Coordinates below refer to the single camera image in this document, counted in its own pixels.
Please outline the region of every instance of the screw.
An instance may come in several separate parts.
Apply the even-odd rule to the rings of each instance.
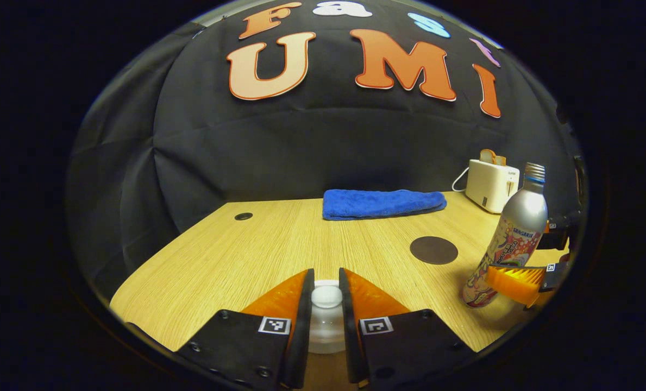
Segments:
[[[268,377],[272,376],[272,372],[269,369],[265,368],[265,367],[260,367],[260,368],[258,368],[258,375],[260,377],[268,378]]]

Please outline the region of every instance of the blue towel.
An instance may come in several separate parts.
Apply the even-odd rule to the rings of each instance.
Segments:
[[[418,215],[446,207],[439,191],[359,191],[328,190],[323,194],[325,220],[358,220],[391,216]]]

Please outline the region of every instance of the white toaster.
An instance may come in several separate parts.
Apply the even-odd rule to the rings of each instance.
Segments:
[[[519,170],[470,159],[465,195],[492,213],[501,213],[518,190]]]

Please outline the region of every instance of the orange letter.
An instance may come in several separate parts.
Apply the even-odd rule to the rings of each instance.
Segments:
[[[284,71],[274,79],[258,77],[258,53],[267,45],[263,42],[241,47],[226,56],[231,61],[229,88],[231,94],[245,100],[278,96],[298,86],[308,72],[308,41],[316,33],[296,33],[277,40],[284,45]]]
[[[273,27],[277,27],[281,24],[281,22],[278,20],[277,22],[272,22],[273,18],[276,17],[277,19],[284,19],[291,13],[290,8],[296,8],[300,6],[301,3],[299,2],[286,3],[285,5],[277,5],[277,7],[272,7],[268,10],[260,11],[256,14],[246,17],[246,19],[244,19],[243,21],[248,21],[248,26],[246,27],[246,30],[241,35],[239,35],[239,39],[243,40],[247,37],[250,37],[251,35],[261,33],[264,30],[269,30]]]
[[[482,102],[480,102],[480,109],[488,116],[494,118],[501,117],[501,110],[497,106],[497,90],[494,88],[494,75],[492,72],[477,64],[472,64],[472,68],[480,75],[480,83],[482,84]]]
[[[427,96],[455,100],[451,81],[446,70],[446,52],[426,42],[417,42],[410,54],[405,53],[386,33],[376,30],[356,29],[350,34],[362,41],[364,49],[364,73],[356,78],[359,86],[368,89],[390,89],[393,79],[385,74],[385,64],[390,66],[403,89],[412,90],[424,70],[420,91]]]

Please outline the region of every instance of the brown coaster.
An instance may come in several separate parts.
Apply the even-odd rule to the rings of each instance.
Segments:
[[[421,237],[410,244],[410,251],[418,260],[443,265],[457,258],[457,247],[445,238]]]

